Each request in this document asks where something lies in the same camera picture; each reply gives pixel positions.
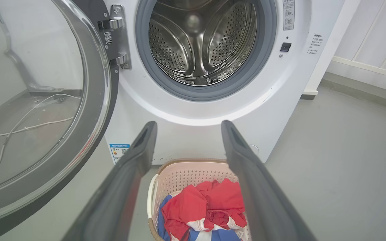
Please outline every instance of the power cord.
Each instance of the power cord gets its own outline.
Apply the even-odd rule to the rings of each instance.
[[[0,134],[0,136],[7,136],[6,137],[6,140],[1,148],[1,153],[0,153],[0,164],[1,164],[1,161],[3,159],[3,156],[4,156],[4,150],[5,150],[5,146],[7,145],[7,142],[8,140],[10,139],[11,137],[11,134],[14,134],[14,133],[19,133],[21,131],[26,131],[26,130],[30,130],[30,129],[33,129],[33,128],[38,128],[38,127],[41,127],[41,126],[44,126],[44,125],[48,125],[48,124],[53,124],[53,123],[58,123],[58,122],[66,122],[66,121],[69,121],[70,119],[73,119],[74,117],[71,117],[71,118],[68,118],[68,119],[61,119],[61,120],[56,120],[56,121],[53,121],[53,122],[45,122],[45,123],[42,123],[42,124],[39,124],[39,125],[34,125],[34,126],[31,126],[31,127],[28,127],[28,128],[23,128],[23,129],[20,129],[20,130],[17,130],[17,131],[14,131],[19,125],[20,123],[26,118],[26,116],[29,115],[29,113],[31,113],[32,110],[34,110],[35,108],[37,108],[39,105],[41,105],[44,101],[54,97],[54,96],[69,96],[69,97],[73,97],[73,98],[76,98],[76,99],[81,99],[80,97],[76,97],[76,96],[71,96],[71,95],[67,95],[67,94],[55,94],[55,95],[52,95],[50,97],[47,97],[46,99],[44,99],[43,101],[41,101],[40,103],[38,103],[38,105],[35,105],[31,110],[28,111],[28,113],[26,113],[22,119],[20,119],[19,122],[17,122],[17,124],[11,129],[11,131],[9,133],[4,133],[4,134]]]

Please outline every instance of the red fabric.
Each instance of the red fabric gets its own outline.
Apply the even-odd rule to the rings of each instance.
[[[170,199],[161,209],[165,219],[165,229],[180,241],[188,239],[190,221],[205,218],[204,226],[210,231],[214,223],[229,229],[229,217],[236,225],[245,227],[247,224],[243,212],[245,211],[239,183],[224,179],[203,182],[196,187],[184,188],[180,194]]]

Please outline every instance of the clothes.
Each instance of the clothes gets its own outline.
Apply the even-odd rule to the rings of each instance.
[[[171,241],[171,238],[164,227],[165,219],[162,215],[162,207],[172,198],[171,195],[167,195],[167,197],[162,201],[159,207],[159,216],[157,217],[157,233],[164,241]]]
[[[197,232],[194,229],[190,229],[188,241],[240,241],[240,239],[233,229],[219,229],[212,232]]]
[[[240,229],[247,224],[244,211],[239,183],[228,179],[187,186],[161,209],[166,231],[179,241],[187,241],[190,227],[197,232]]]

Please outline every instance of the laundry basket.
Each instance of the laundry basket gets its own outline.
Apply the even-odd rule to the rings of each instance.
[[[188,185],[197,186],[204,181],[225,179],[237,182],[238,178],[230,171],[225,160],[220,159],[177,159],[165,163],[153,177],[148,189],[147,214],[148,226],[156,241],[163,241],[157,233],[157,217],[163,199],[175,192],[181,192]],[[251,240],[248,220],[244,235]]]

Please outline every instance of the front-loading washing machine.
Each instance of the front-loading washing machine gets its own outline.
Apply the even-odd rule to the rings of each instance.
[[[150,121],[153,164],[225,159],[224,120],[265,162],[343,4],[0,0],[0,235],[54,197],[104,135],[117,163]]]

